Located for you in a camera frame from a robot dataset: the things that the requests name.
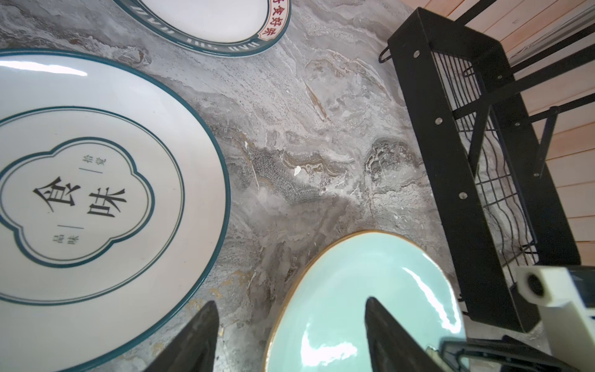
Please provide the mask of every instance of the marble tabletop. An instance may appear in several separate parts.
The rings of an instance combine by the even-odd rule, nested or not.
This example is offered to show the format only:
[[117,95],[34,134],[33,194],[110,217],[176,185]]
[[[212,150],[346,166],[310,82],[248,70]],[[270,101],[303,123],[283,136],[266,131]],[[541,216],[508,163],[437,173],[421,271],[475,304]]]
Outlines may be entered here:
[[[205,283],[154,335],[96,371],[142,371],[209,300],[215,370],[259,371],[292,281],[362,229],[416,241],[456,285],[432,190],[392,63],[379,52],[411,9],[398,0],[294,0],[279,43],[246,58],[187,51],[111,0],[0,0],[0,48],[53,48],[139,69],[182,96],[221,146],[227,237]],[[503,331],[466,319],[468,334]],[[517,335],[541,348],[543,331]]]

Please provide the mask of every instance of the brown rim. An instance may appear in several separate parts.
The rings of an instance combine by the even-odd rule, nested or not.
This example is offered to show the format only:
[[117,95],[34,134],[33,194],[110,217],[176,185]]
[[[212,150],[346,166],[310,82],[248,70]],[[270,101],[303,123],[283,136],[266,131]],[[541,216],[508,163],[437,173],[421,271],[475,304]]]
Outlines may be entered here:
[[[344,241],[346,241],[348,239],[351,239],[354,236],[362,235],[362,234],[368,234],[368,233],[381,233],[381,234],[387,234],[387,235],[396,236],[399,239],[405,240],[406,242],[410,243],[411,245],[413,245],[414,247],[416,247],[417,249],[419,249],[420,251],[422,251],[423,253],[426,254],[426,252],[417,243],[415,243],[413,240],[407,239],[406,237],[404,237],[402,235],[399,235],[399,234],[395,234],[395,233],[391,233],[391,232],[387,232],[387,231],[382,231],[382,230],[361,230],[361,231],[354,232],[354,233],[351,233],[349,235],[343,236],[341,239],[336,240],[335,242],[333,242],[330,245],[328,245],[326,248],[324,248],[322,251],[320,251],[316,255],[316,257],[314,257],[312,259],[312,261],[310,261],[306,265],[306,267],[304,268],[304,270],[302,271],[302,273],[299,275],[299,277],[297,277],[297,279],[293,282],[292,286],[289,287],[289,291],[285,295],[285,299],[283,300],[283,303],[281,305],[281,311],[279,312],[279,315],[277,316],[277,319],[275,320],[275,325],[273,325],[273,329],[271,329],[271,333],[268,336],[267,348],[264,351],[264,362],[262,363],[262,372],[267,372],[268,360],[270,358],[270,352],[271,352],[271,345],[273,344],[273,340],[274,340],[275,336],[277,335],[277,329],[279,328],[279,324],[281,324],[281,319],[283,318],[283,314],[285,314],[285,310],[287,309],[287,306],[288,306],[289,302],[291,301],[291,298],[293,297],[293,294],[295,293],[295,291],[298,288],[299,284],[302,282],[302,279],[306,276],[306,273],[308,272],[308,270],[310,270],[310,268],[312,266],[314,266],[314,264],[316,263],[316,261],[318,261],[326,252],[330,251],[331,248],[335,247],[339,243],[342,243],[342,242],[344,242]],[[442,273],[442,275],[444,276],[444,278],[448,282],[448,278],[444,274],[444,271],[440,268],[440,266],[438,266],[438,264],[436,264],[436,267],[440,270],[440,272]]]

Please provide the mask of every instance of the white plastic part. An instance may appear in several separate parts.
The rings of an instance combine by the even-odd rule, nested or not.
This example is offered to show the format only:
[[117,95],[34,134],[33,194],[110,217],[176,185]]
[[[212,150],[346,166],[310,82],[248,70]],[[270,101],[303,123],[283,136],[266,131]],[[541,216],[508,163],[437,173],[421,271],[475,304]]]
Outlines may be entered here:
[[[595,371],[595,309],[586,308],[565,267],[524,266],[517,269],[519,293],[536,304],[552,355],[582,372]],[[543,295],[531,290],[535,275]]]

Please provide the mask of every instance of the light green plate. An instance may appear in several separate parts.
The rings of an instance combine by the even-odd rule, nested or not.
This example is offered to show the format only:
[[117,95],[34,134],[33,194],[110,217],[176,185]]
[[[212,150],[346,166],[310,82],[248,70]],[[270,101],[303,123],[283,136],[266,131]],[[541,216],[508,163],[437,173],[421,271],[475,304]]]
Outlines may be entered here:
[[364,326],[376,297],[426,350],[465,339],[450,283],[415,243],[364,231],[325,248],[290,289],[271,331],[263,371],[371,371]]

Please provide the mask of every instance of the round plate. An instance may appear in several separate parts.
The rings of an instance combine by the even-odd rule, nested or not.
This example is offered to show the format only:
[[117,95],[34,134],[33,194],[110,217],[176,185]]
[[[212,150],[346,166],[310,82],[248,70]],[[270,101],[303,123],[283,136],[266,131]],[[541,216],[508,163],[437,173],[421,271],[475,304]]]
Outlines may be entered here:
[[0,81],[0,370],[85,370],[205,279],[229,217],[224,159],[188,103],[124,65],[4,50]]
[[465,340],[450,283],[415,243],[381,231],[325,248],[289,290],[263,371],[371,371],[365,303],[376,297],[423,350]]
[[285,33],[291,0],[114,0],[145,27],[184,48],[245,57]]

